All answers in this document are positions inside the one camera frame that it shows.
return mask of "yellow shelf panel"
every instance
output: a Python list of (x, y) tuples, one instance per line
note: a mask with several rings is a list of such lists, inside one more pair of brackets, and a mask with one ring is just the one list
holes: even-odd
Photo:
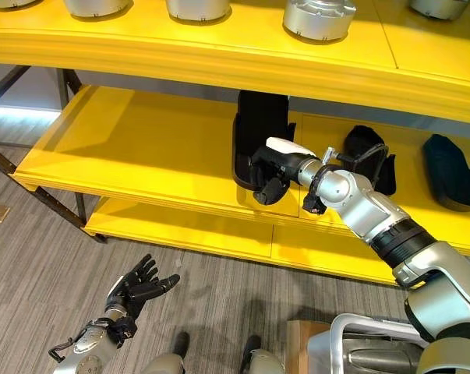
[(374, 3), (400, 69), (470, 82), (470, 4), (459, 19), (438, 21), (407, 0)]
[(102, 198), (85, 230), (239, 258), (269, 257), (270, 224)]
[[(236, 104), (84, 87), (16, 169), (42, 185), (258, 219), (299, 215), (299, 188), (261, 206), (231, 177)], [(300, 128), (296, 129), (300, 139)]]
[[(432, 135), (417, 129), (406, 129), (391, 125), (378, 125), (342, 118), (304, 115), (302, 123), (303, 145), (319, 153), (327, 146), (342, 148), (345, 137), (355, 125), (367, 125), (379, 134), (396, 155), (395, 170), (397, 191), (393, 201), (405, 209), (432, 236), (444, 240), (466, 255), (470, 255), (470, 212), (455, 212), (441, 206), (431, 195), (426, 176), (422, 145)], [(450, 136), (465, 153), (470, 166), (470, 139)], [(305, 193), (301, 191), (301, 200)], [(345, 235), (351, 235), (340, 217), (332, 210), (322, 216), (310, 214), (303, 209), (300, 217), (319, 221), (334, 228), (343, 228)]]
[(391, 268), (353, 237), (274, 226), (271, 259), (320, 273), (395, 284)]
[(100, 200), (86, 231), (364, 281), (394, 283), (390, 268), (357, 239), (315, 231), (275, 227), (273, 234), (270, 224), (109, 198)]
[[(13, 177), (33, 189), (42, 185), (351, 236), (331, 210), (319, 217), (302, 210), (306, 192), (295, 184), (273, 206), (261, 206), (250, 191), (235, 184), (231, 178), (235, 113), (234, 104), (87, 86)], [(373, 127), (397, 155), (394, 200), (436, 238), (470, 255), (470, 212), (447, 210), (429, 192), (421, 149), (430, 133), (317, 115), (291, 113), (290, 117), (298, 123), (295, 141), (318, 154), (329, 145), (340, 149), (354, 125)], [(470, 139), (453, 140), (470, 164)]]
[[(236, 0), (229, 17), (197, 26), (171, 19), (163, 0), (134, 2), (125, 14), (99, 21), (75, 19), (59, 0), (44, 0), (0, 12), (0, 63), (149, 76), (470, 122), (470, 80), (398, 69), (373, 0), (356, 0), (348, 36), (327, 44), (287, 33), (285, 3)], [(440, 47), (421, 49), (434, 45)], [(470, 59), (453, 45), (449, 56)]]

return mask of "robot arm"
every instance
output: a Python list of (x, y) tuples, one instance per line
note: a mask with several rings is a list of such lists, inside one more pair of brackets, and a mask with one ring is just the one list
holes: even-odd
[(425, 281), (405, 302), (410, 322), (424, 339), (470, 338), (470, 262), (374, 191), (366, 177), (327, 164), (338, 155), (329, 148), (322, 161), (300, 146), (292, 148), (286, 140), (269, 138), (254, 155), (253, 166), (271, 165), (273, 178), (309, 189), (304, 209), (337, 211), (355, 235), (393, 269), (401, 286)]
[[(58, 362), (55, 374), (98, 374), (112, 359), (124, 340), (132, 338), (137, 331), (135, 324), (147, 300), (171, 290), (179, 275), (159, 280), (158, 269), (150, 255), (146, 255), (130, 272), (120, 277), (107, 296), (104, 316), (90, 321), (67, 343), (49, 351)], [(71, 347), (67, 358), (58, 351)]]

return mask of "wall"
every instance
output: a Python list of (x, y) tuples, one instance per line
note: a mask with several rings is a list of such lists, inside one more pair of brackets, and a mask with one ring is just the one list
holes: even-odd
[[(12, 68), (0, 65), (0, 79)], [(204, 86), (199, 84), (173, 82), (161, 79), (124, 76), (101, 72), (77, 71), (83, 83), (137, 90), (157, 91), (189, 97), (200, 97), (218, 101), (236, 102), (237, 90)], [(59, 109), (55, 70), (52, 68), (30, 68), (25, 75), (0, 100), (0, 105), (25, 108)], [(427, 129), (448, 135), (470, 137), (470, 124), (450, 121), (426, 115), (414, 115), (401, 111), (363, 107), (291, 97), (292, 110), (308, 113), (334, 115), (338, 117), (363, 119), (372, 122), (389, 123), (417, 129)]]

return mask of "floor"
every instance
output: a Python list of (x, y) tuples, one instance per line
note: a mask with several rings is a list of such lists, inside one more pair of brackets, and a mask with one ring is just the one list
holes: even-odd
[[(0, 116), (0, 141), (32, 144), (49, 122)], [(0, 151), (18, 162), (27, 149)], [(72, 193), (54, 193), (75, 209)], [(89, 208), (95, 201), (86, 196)], [(139, 373), (171, 349), (181, 330), (192, 339), (188, 373), (234, 374), (252, 333), (284, 359), (290, 319), (330, 322), (343, 312), (405, 318), (405, 292), (398, 288), (113, 238), (98, 244), (1, 174), (0, 204), (11, 207), (0, 224), (0, 374), (52, 372), (48, 349), (101, 316), (118, 276), (147, 253), (162, 275), (178, 273), (182, 279), (147, 303), (137, 335), (119, 350), (107, 374)]]

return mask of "shelf leg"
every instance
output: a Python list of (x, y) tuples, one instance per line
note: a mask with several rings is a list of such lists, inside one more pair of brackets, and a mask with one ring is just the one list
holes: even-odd
[[(18, 65), (14, 67), (3, 79), (0, 81), (0, 98), (2, 95), (5, 94), (5, 92), (29, 69), (29, 66), (23, 66), (23, 65)], [(72, 73), (68, 73), (70, 76), (70, 79), (72, 80), (72, 85), (75, 87), (77, 84), (77, 79), (74, 78), (76, 77), (75, 72), (72, 71)], [(0, 172), (3, 173), (5, 176), (7, 176), (9, 179), (14, 181), (17, 185), (25, 189), (21, 184), (19, 184), (13, 177), (11, 176), (16, 170), (16, 166), (8, 160), (1, 152), (0, 152)], [(31, 194), (33, 197), (41, 201), (44, 205), (49, 207), (51, 210), (56, 212), (59, 216), (64, 218), (66, 221), (68, 221), (70, 224), (75, 226), (76, 228), (80, 229), (85, 235), (90, 236), (92, 239), (94, 239), (96, 242), (100, 243), (105, 243), (106, 238), (103, 235), (96, 234), (95, 236), (91, 236), (87, 234), (84, 230), (83, 227), (85, 226), (85, 218), (81, 218), (74, 214), (69, 208), (64, 206), (62, 203), (60, 203), (53, 195), (51, 195), (48, 191), (41, 187), (37, 187), (35, 191), (28, 191), (25, 189), (29, 194)]]
[[(58, 92), (60, 95), (60, 104), (62, 109), (66, 107), (69, 103), (69, 90), (76, 94), (82, 83), (80, 82), (79, 77), (76, 72), (72, 69), (56, 69), (56, 79), (58, 82)], [(77, 213), (79, 214), (80, 220), (86, 224), (87, 215), (86, 215), (86, 206), (84, 204), (84, 194), (81, 192), (75, 192), (76, 202), (77, 202)]]
[(81, 192), (75, 192), (76, 202), (77, 202), (77, 213), (79, 213), (80, 220), (84, 223), (87, 223), (86, 216), (86, 205), (84, 204), (84, 194)]

